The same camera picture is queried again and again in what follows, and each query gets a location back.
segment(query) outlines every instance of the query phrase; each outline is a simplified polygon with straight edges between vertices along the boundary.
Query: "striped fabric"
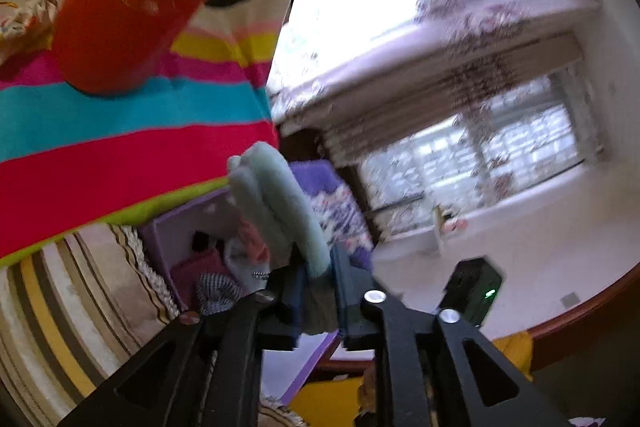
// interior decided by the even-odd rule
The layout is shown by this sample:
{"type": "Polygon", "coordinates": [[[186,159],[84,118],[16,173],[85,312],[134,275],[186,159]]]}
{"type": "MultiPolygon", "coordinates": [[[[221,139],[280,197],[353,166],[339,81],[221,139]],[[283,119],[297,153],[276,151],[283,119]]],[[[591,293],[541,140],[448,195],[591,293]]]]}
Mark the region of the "striped fabric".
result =
{"type": "Polygon", "coordinates": [[[203,273],[196,282],[196,295],[202,315],[225,312],[234,307],[242,296],[235,279],[223,273],[203,273]]]}
{"type": "Polygon", "coordinates": [[[0,379],[55,426],[174,317],[130,227],[90,225],[0,270],[0,379]]]}
{"type": "Polygon", "coordinates": [[[66,84],[50,39],[0,68],[0,266],[92,221],[138,225],[225,184],[229,156],[276,144],[264,85],[290,1],[208,0],[118,98],[66,84]]]}

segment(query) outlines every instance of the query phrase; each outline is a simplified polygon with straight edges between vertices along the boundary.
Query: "floor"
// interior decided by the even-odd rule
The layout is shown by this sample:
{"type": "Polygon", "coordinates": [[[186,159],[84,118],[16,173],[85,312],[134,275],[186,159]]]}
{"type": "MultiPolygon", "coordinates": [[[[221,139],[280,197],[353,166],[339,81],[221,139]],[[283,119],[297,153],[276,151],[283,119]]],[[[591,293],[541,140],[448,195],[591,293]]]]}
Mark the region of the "floor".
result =
{"type": "Polygon", "coordinates": [[[414,234],[379,245],[374,273],[409,307],[431,311],[456,263],[488,256],[505,275],[483,333],[496,338],[596,295],[640,262],[640,190],[628,169],[578,167],[469,216],[438,253],[414,234]]]}

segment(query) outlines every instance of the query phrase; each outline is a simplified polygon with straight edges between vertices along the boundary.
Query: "beige striped fabric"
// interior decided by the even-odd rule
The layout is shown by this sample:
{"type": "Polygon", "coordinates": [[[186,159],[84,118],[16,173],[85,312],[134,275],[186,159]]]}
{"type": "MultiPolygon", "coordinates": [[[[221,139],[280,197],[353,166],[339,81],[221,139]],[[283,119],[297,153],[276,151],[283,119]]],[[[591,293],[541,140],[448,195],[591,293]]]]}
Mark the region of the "beige striped fabric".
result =
{"type": "Polygon", "coordinates": [[[135,231],[89,225],[0,271],[0,378],[55,426],[175,314],[135,231]]]}

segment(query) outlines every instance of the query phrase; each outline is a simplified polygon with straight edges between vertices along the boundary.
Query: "bedsheet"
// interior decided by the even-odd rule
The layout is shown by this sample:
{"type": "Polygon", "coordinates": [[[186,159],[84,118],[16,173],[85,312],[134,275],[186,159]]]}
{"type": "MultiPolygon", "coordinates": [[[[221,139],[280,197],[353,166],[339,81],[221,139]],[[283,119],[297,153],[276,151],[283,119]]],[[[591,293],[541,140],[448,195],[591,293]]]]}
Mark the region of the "bedsheet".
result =
{"type": "MultiPolygon", "coordinates": [[[[0,68],[0,266],[93,221],[138,225],[276,144],[265,83],[291,0],[207,0],[142,89],[64,82],[48,44],[0,68]]],[[[135,28],[123,28],[135,31],[135,28]]]]}

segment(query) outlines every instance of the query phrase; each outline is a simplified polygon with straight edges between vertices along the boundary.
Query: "pink cloth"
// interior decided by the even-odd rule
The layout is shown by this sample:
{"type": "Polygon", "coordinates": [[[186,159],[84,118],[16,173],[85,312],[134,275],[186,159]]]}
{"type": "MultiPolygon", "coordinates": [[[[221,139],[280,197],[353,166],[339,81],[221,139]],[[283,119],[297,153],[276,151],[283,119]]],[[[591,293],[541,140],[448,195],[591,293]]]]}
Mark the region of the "pink cloth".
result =
{"type": "Polygon", "coordinates": [[[247,259],[251,261],[252,264],[269,262],[269,248],[265,245],[254,225],[242,216],[240,216],[238,224],[238,237],[244,245],[247,259]]]}
{"type": "Polygon", "coordinates": [[[198,309],[196,296],[196,282],[203,273],[222,273],[232,275],[222,262],[218,250],[209,248],[201,253],[194,253],[190,258],[178,263],[171,269],[171,279],[174,281],[178,297],[190,310],[198,309]]]}

